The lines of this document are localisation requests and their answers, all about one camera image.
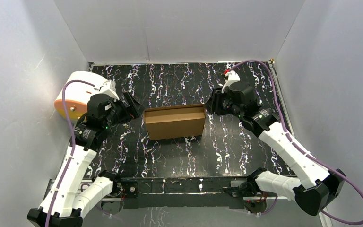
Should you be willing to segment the brown cardboard box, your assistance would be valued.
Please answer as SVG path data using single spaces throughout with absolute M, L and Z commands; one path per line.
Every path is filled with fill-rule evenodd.
M 146 109 L 144 124 L 151 140 L 201 136 L 206 121 L 203 104 Z

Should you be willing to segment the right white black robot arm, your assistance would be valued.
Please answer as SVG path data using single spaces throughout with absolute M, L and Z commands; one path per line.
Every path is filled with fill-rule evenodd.
M 205 109 L 210 114 L 237 117 L 245 129 L 270 146 L 295 173 L 295 177 L 287 177 L 258 168 L 241 185 L 225 189 L 226 193 L 231 196 L 246 192 L 254 196 L 275 193 L 294 200 L 311 216 L 319 214 L 339 195 L 343 172 L 327 170 L 311 160 L 310 155 L 300 152 L 298 142 L 291 142 L 284 132 L 278 115 L 257 103 L 253 88 L 213 89 Z

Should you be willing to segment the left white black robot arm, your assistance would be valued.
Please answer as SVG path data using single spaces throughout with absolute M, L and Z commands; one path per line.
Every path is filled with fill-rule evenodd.
M 61 169 L 38 208 L 27 220 L 35 227 L 80 227 L 87 213 L 104 197 L 124 192 L 118 173 L 103 170 L 85 189 L 82 180 L 111 127 L 139 118 L 144 107 L 129 92 L 116 101 L 107 94 L 92 95 L 87 112 L 75 124 Z

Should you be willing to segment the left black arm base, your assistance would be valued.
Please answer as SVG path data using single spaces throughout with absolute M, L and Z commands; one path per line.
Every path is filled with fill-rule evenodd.
M 106 198 L 110 198 L 109 201 L 103 201 L 99 205 L 99 208 L 103 210 L 104 214 L 114 216 L 123 209 L 125 199 L 137 198 L 137 181 L 121 178 L 119 173 L 109 172 L 107 170 L 103 170 L 98 176 L 108 178 L 113 182 L 111 192 L 106 195 Z

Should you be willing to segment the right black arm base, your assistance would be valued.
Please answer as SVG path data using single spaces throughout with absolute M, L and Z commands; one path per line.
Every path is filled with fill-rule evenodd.
M 249 214 L 256 216 L 268 214 L 276 206 L 278 199 L 275 195 L 272 205 L 268 208 L 269 192 L 260 190 L 253 177 L 246 177 L 245 180 L 235 179 L 230 182 L 230 187 L 223 188 L 223 192 L 234 198 L 254 197 L 254 199 L 244 199 L 244 207 Z

